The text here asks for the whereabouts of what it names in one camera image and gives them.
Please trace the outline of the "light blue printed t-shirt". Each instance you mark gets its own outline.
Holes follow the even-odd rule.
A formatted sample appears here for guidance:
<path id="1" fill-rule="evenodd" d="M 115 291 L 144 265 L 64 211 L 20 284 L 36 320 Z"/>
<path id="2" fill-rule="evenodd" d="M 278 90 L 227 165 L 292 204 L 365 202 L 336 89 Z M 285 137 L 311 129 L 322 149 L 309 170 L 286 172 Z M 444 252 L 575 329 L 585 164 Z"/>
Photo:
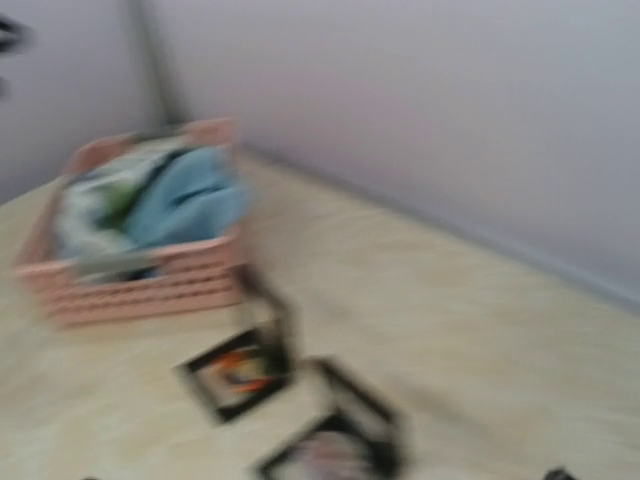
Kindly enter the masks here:
<path id="1" fill-rule="evenodd" d="M 81 263 L 122 260 L 217 239 L 249 205 L 226 148 L 177 139 L 138 144 L 69 180 L 52 222 L 56 253 Z"/>

